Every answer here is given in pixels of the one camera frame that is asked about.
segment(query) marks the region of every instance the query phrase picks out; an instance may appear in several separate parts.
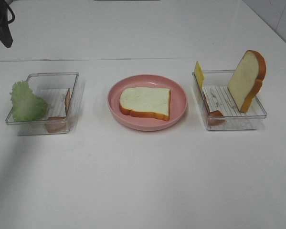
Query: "bread crust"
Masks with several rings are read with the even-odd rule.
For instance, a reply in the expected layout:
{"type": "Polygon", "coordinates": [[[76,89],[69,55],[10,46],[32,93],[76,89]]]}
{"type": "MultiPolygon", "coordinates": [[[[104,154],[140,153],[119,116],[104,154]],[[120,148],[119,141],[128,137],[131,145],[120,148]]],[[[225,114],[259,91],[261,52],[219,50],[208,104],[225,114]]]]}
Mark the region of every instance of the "bread crust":
{"type": "MultiPolygon", "coordinates": [[[[63,120],[66,119],[66,117],[49,117],[47,120],[63,120]]],[[[45,124],[45,128],[48,133],[57,133],[59,131],[62,131],[66,128],[66,122],[63,123],[48,123],[45,124]]]]}
{"type": "MultiPolygon", "coordinates": [[[[206,104],[206,110],[207,110],[209,116],[211,116],[211,117],[223,117],[223,114],[221,113],[220,110],[216,110],[216,111],[210,112],[210,108],[209,108],[209,105],[208,105],[208,103],[206,101],[206,97],[205,97],[204,93],[203,93],[203,97],[204,97],[205,104],[206,104]]],[[[224,123],[224,119],[211,120],[211,121],[208,122],[208,124],[211,125],[211,126],[220,125],[221,123],[224,123]]]]}
{"type": "Polygon", "coordinates": [[[244,103],[240,109],[240,112],[248,111],[253,98],[260,91],[262,84],[263,84],[263,80],[266,76],[266,62],[263,56],[259,52],[254,51],[254,50],[247,50],[244,56],[247,54],[247,52],[252,52],[256,56],[257,61],[258,61],[259,70],[258,70],[257,78],[255,79],[255,84],[253,85],[251,91],[248,93],[248,95],[244,99],[244,103]]]}
{"type": "Polygon", "coordinates": [[[65,105],[65,115],[67,115],[69,106],[70,106],[70,101],[71,101],[71,89],[67,89],[67,93],[64,99],[64,105],[65,105]]]}
{"type": "Polygon", "coordinates": [[[160,119],[163,121],[169,121],[169,116],[170,116],[170,97],[171,97],[171,91],[169,91],[169,106],[168,106],[168,114],[169,115],[164,115],[164,114],[159,114],[155,112],[140,112],[140,111],[134,111],[134,110],[129,110],[126,108],[123,108],[122,105],[120,104],[119,101],[119,110],[123,115],[130,115],[132,117],[138,117],[138,118],[156,118],[160,119]]]}

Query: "green lettuce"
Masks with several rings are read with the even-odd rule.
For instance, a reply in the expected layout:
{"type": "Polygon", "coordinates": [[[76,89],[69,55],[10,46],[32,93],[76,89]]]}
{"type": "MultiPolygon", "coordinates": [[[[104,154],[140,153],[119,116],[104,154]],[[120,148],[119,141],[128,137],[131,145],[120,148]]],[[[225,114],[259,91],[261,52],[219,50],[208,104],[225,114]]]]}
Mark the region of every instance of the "green lettuce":
{"type": "Polygon", "coordinates": [[[12,115],[16,122],[41,120],[46,112],[47,102],[34,95],[27,81],[16,82],[12,86],[12,115]]]}

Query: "black object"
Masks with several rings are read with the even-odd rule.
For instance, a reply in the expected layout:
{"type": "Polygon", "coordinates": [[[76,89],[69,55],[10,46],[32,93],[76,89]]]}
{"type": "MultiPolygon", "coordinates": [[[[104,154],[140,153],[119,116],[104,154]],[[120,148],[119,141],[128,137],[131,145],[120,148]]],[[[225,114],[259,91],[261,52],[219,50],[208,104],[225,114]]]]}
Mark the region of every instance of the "black object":
{"type": "Polygon", "coordinates": [[[13,42],[12,36],[9,30],[9,24],[14,21],[14,13],[5,0],[0,0],[0,41],[10,48],[13,42]],[[12,19],[8,20],[8,10],[12,15],[12,19]]]}

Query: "white wall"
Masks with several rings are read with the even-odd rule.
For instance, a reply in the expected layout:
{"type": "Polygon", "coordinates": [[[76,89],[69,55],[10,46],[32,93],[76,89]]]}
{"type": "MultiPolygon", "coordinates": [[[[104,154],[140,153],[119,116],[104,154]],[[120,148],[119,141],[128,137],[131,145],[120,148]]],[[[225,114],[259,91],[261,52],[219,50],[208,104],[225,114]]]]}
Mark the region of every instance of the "white wall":
{"type": "Polygon", "coordinates": [[[286,42],[286,0],[243,0],[286,42]]]}

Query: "yellow cheese slice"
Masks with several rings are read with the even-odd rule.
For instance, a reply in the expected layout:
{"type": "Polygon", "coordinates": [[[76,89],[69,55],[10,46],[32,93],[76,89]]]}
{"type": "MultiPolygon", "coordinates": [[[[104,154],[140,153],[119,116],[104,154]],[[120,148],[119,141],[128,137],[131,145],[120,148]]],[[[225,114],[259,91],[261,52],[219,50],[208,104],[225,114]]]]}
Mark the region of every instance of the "yellow cheese slice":
{"type": "Polygon", "coordinates": [[[200,64],[199,64],[198,61],[196,62],[194,73],[195,73],[198,85],[200,87],[200,90],[202,90],[202,85],[203,85],[203,81],[204,81],[204,75],[203,75],[202,69],[201,69],[200,64]]]}

